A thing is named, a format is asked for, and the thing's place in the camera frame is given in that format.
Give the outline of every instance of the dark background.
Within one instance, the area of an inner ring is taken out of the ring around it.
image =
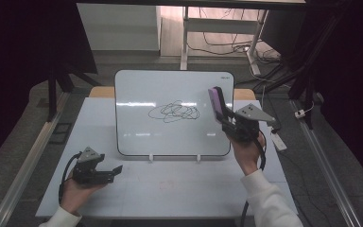
[[[315,82],[321,112],[363,166],[363,0],[352,1],[320,52]]]
[[[30,89],[64,62],[96,73],[75,3],[0,0],[0,147],[22,115]]]

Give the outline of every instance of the hand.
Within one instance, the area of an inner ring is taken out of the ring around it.
[[[258,170],[257,162],[260,156],[258,147],[253,142],[237,142],[227,135],[234,149],[235,160],[240,165],[244,174],[247,176]],[[258,133],[258,142],[263,147],[265,138],[261,132]]]
[[[84,185],[72,179],[73,171],[70,172],[67,181],[64,183],[63,197],[60,207],[65,211],[78,216],[78,209],[89,199],[89,197],[106,186],[106,184]]]

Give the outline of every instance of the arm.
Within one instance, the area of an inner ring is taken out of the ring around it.
[[[86,186],[78,184],[72,179],[72,173],[64,183],[63,197],[60,207],[55,215],[40,227],[74,227],[81,220],[82,216],[78,213],[78,209],[90,198],[97,190],[104,187],[105,184]]]
[[[244,174],[241,179],[247,190],[247,201],[254,213],[255,225],[261,226],[303,226],[297,215],[288,207],[279,187],[268,182],[262,170],[257,167],[258,147],[254,143],[239,143],[231,140],[234,157]],[[258,141],[263,146],[265,139],[259,134]]]

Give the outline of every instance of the metal frame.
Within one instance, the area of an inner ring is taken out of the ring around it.
[[[212,32],[212,33],[232,33],[232,34],[250,34],[254,35],[251,46],[246,52],[251,71],[255,76],[260,76],[258,64],[254,57],[255,46],[258,43],[259,36],[264,26],[265,18],[268,11],[265,10],[259,21],[237,21],[227,19],[207,19],[207,18],[189,18],[188,7],[183,7],[183,36],[181,48],[181,70],[187,70],[188,61],[188,32]]]

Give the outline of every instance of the gray floor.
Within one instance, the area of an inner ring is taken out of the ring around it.
[[[177,70],[178,58],[160,58],[154,56],[131,56],[95,53],[99,76],[93,79],[104,85],[113,85],[114,73],[120,69],[159,69]],[[274,65],[261,67],[264,73]],[[192,59],[190,70],[230,71],[237,82],[252,80],[246,60],[242,59]],[[35,212],[41,202],[44,190],[61,157],[68,133],[71,130],[82,105],[92,86],[72,76],[77,88],[70,95],[65,110],[60,118],[57,131],[51,136],[22,198],[11,215],[8,226],[38,226],[43,219],[35,218]],[[252,88],[258,80],[241,85]],[[264,96],[265,111],[278,116],[282,129],[279,131],[288,150],[279,153],[292,195],[299,209],[299,217],[304,226],[347,226],[337,206],[328,184],[322,176],[308,143],[303,136],[298,120],[294,117],[287,89],[281,87],[269,96]],[[261,98],[261,89],[257,94]],[[0,202],[5,197],[11,182],[30,151],[44,121],[47,118],[46,82],[35,86],[30,92],[30,101],[22,118],[12,134],[0,149]],[[327,124],[320,113],[320,103],[314,108],[315,131],[333,164],[339,180],[344,186],[360,220],[363,223],[363,169],[338,135]],[[100,220],[84,218],[86,226],[233,226],[238,220]],[[245,226],[254,226],[253,218],[248,217]]]

